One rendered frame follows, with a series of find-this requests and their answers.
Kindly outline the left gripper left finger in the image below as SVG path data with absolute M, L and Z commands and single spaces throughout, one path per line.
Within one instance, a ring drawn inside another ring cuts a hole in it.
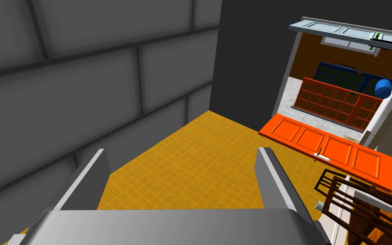
M 110 174 L 106 151 L 100 148 L 76 169 L 45 210 L 96 210 Z

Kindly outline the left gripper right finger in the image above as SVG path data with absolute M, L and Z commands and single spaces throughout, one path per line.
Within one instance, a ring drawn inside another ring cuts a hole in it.
M 264 208 L 290 209 L 313 224 L 303 200 L 271 148 L 257 148 L 254 172 Z

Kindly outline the orange panelled door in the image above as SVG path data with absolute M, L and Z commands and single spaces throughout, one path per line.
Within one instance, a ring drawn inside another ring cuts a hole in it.
M 275 114 L 258 133 L 371 185 L 392 191 L 392 157 L 388 155 L 280 114 Z M 315 153 L 330 161 L 315 157 Z

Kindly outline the orange grid cabinet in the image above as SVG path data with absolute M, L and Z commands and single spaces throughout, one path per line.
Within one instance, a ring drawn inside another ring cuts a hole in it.
M 382 99 L 304 78 L 294 107 L 364 131 Z

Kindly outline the dark blue grid cabinet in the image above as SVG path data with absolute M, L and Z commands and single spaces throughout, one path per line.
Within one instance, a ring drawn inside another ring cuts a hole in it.
M 375 87 L 378 81 L 383 80 L 384 77 L 327 63 L 320 63 L 313 79 L 356 93 L 376 97 Z

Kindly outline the blue barrel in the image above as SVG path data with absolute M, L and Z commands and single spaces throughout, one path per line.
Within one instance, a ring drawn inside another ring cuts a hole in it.
M 381 79 L 375 85 L 375 96 L 379 99 L 386 99 L 392 93 L 392 83 L 388 79 Z

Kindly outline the pale blue panelled door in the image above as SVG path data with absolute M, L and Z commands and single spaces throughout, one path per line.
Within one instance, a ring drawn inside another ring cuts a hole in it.
M 300 22 L 289 25 L 288 29 L 392 50 L 392 31 L 390 30 L 310 17 L 302 17 Z

